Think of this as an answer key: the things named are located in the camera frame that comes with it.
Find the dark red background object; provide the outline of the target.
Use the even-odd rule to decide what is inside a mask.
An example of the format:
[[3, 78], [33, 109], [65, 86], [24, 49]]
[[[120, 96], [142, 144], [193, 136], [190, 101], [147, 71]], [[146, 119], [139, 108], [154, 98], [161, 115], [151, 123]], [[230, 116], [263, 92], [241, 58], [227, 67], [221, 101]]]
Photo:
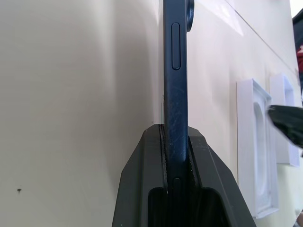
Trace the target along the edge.
[[303, 92], [303, 8], [293, 17], [293, 30], [299, 81], [301, 92]]

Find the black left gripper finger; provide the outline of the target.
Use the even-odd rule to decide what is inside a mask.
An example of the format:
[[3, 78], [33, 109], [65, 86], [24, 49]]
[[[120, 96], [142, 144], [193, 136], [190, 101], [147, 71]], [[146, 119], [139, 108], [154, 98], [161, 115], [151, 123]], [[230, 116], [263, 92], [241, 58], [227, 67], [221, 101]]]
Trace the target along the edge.
[[146, 129], [124, 166], [112, 227], [170, 227], [167, 125]]
[[205, 137], [188, 129], [190, 227], [256, 227], [228, 166]]

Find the white phone box base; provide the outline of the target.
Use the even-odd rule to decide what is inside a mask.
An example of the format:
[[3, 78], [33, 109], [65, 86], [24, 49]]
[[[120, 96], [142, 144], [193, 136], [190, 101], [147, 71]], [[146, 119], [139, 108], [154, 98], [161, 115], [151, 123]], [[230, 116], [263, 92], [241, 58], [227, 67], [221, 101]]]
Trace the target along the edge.
[[237, 82], [238, 185], [254, 218], [278, 211], [271, 96], [254, 79]]

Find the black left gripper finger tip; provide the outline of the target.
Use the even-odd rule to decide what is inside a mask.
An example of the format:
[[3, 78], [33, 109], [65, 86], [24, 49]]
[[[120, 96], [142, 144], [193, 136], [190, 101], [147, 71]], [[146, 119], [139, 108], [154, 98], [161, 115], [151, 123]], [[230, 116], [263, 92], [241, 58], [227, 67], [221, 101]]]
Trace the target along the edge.
[[270, 105], [277, 157], [303, 157], [303, 107]]

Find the dark blue smartphone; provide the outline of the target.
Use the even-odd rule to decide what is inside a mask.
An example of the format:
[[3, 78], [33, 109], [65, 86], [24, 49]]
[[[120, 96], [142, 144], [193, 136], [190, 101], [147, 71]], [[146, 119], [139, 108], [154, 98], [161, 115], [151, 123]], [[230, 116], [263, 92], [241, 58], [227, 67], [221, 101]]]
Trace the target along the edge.
[[163, 0], [167, 227], [185, 227], [188, 215], [187, 33], [194, 7], [195, 0]]

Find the white phone box lid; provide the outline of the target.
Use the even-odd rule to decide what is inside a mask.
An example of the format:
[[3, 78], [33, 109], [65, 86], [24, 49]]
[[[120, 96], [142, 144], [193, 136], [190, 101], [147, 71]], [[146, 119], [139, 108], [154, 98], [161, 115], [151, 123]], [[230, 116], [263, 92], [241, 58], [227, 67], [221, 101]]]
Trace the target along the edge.
[[269, 87], [273, 105], [269, 117], [275, 129], [276, 161], [278, 164], [299, 167], [299, 148], [293, 143], [294, 88], [284, 74], [271, 76]]

